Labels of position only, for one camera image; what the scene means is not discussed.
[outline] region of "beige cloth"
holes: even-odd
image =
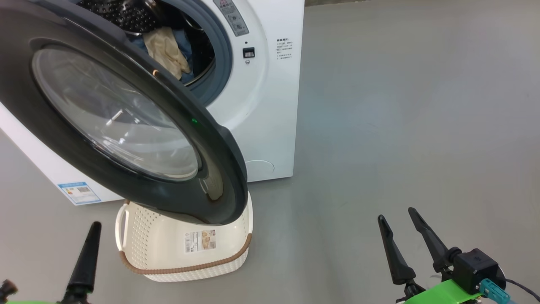
[[[171,28],[163,27],[143,35],[148,55],[163,65],[177,79],[182,78],[182,72],[191,72],[186,57],[176,43]]]

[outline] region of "blue and white sticker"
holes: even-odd
[[[75,205],[97,203],[101,201],[85,182],[59,184],[58,186]]]

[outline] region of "laundry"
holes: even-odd
[[[130,41],[183,83],[193,80],[192,49],[184,30],[164,27]]]

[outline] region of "product label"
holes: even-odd
[[[293,58],[293,42],[289,38],[278,39],[275,55],[277,60]]]
[[[97,203],[101,201],[85,182],[59,184],[58,187],[62,192],[67,194],[75,205]]]
[[[232,0],[214,0],[214,3],[229,22],[236,37],[249,34],[244,18],[242,18],[242,15]]]
[[[215,249],[215,230],[202,230],[184,234],[185,254]]]

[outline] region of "blue denim garment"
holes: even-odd
[[[186,37],[186,32],[184,30],[173,30],[172,31],[174,35],[174,39],[176,40],[176,43],[178,44],[178,49],[182,52],[184,57],[186,57],[187,64],[190,66],[190,73],[182,73],[182,78],[180,81],[182,83],[189,82],[193,80],[193,53],[191,52],[191,43]],[[133,43],[137,48],[143,50],[145,53],[148,54],[148,49],[146,48],[146,45],[144,44],[144,39],[142,36],[138,37],[129,37],[129,40],[131,43]]]

